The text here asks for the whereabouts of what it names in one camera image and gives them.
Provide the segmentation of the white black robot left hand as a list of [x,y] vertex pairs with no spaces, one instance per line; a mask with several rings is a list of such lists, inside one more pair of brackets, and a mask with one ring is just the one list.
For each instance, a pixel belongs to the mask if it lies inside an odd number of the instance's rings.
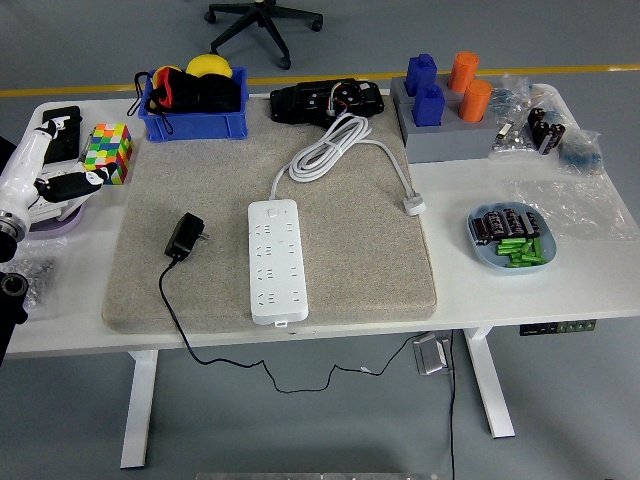
[[27,229],[43,217],[31,209],[40,199],[53,205],[66,219],[89,196],[100,190],[117,170],[113,162],[89,171],[83,165],[77,170],[44,179],[40,172],[50,142],[62,130],[76,125],[70,116],[56,117],[35,128],[18,145],[1,174],[1,218]]

